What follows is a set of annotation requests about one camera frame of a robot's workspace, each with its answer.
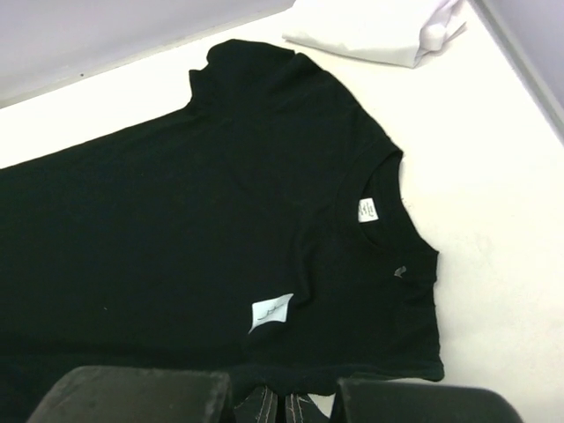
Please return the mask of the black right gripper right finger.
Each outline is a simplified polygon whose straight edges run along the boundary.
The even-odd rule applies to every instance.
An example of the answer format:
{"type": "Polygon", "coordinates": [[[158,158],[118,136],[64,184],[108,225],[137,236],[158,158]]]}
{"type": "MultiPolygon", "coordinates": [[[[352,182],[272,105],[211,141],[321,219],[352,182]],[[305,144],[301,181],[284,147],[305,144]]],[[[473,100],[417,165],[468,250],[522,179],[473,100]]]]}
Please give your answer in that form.
{"type": "Polygon", "coordinates": [[[338,381],[329,416],[308,395],[286,397],[285,422],[518,422],[502,396],[477,388],[368,378],[338,381]]]}

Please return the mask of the aluminium frame rail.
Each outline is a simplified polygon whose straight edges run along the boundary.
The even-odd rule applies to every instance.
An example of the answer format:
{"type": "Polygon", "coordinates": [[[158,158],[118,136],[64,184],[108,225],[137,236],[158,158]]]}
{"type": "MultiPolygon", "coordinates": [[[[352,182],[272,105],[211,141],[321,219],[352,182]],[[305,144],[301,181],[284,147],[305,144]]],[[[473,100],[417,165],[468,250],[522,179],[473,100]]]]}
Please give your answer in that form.
{"type": "Polygon", "coordinates": [[[476,1],[476,9],[563,135],[563,2],[476,1]]]}

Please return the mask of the black t-shirt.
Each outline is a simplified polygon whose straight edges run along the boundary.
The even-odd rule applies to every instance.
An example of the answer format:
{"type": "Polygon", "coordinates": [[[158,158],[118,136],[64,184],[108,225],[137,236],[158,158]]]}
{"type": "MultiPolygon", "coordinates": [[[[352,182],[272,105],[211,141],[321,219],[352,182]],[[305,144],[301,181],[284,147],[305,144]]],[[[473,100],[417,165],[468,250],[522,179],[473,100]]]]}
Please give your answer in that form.
{"type": "Polygon", "coordinates": [[[1,419],[84,366],[225,371],[234,399],[444,376],[402,151],[307,56],[210,49],[182,109],[1,172],[1,419]]]}

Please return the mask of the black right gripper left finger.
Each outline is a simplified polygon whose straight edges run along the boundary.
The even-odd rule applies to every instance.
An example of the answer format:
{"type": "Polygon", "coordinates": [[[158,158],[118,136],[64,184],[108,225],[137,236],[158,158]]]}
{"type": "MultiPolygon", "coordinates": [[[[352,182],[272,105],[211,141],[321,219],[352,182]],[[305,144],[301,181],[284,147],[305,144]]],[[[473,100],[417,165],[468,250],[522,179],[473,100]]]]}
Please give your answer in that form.
{"type": "Polygon", "coordinates": [[[30,422],[274,422],[278,397],[254,390],[236,405],[228,374],[78,367],[39,402],[30,422]]]}

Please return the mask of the white folded t-shirt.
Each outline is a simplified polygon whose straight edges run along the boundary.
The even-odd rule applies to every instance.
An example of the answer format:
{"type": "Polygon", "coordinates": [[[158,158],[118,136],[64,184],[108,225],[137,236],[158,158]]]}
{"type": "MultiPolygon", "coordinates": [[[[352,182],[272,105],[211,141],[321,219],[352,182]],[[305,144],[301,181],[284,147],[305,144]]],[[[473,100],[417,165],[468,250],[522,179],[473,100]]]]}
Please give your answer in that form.
{"type": "Polygon", "coordinates": [[[296,1],[282,37],[373,63],[414,68],[465,25],[459,0],[296,1]]]}

